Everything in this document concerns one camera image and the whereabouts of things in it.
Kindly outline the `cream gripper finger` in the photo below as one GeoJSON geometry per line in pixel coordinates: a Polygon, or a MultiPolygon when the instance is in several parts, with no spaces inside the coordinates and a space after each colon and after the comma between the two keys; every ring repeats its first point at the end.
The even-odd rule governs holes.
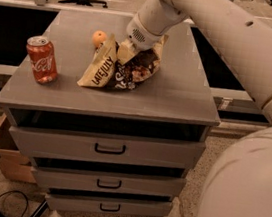
{"type": "Polygon", "coordinates": [[[139,53],[137,47],[133,44],[130,39],[125,39],[122,41],[118,48],[117,59],[119,64],[123,65],[130,61],[139,53]]]}

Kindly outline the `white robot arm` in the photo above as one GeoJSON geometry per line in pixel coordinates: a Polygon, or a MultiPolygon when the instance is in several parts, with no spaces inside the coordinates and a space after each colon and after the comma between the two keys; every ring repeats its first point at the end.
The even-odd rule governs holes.
{"type": "Polygon", "coordinates": [[[121,63],[191,18],[270,122],[221,154],[206,177],[198,217],[272,217],[272,29],[230,0],[146,0],[127,26],[121,63]]]}

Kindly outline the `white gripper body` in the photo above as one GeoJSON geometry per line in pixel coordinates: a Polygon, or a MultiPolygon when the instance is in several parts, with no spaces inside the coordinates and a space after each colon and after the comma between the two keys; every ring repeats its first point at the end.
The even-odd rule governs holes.
{"type": "Polygon", "coordinates": [[[148,50],[159,41],[163,35],[163,25],[153,20],[144,22],[139,14],[136,14],[126,27],[128,39],[136,49],[140,51],[148,50]]]}

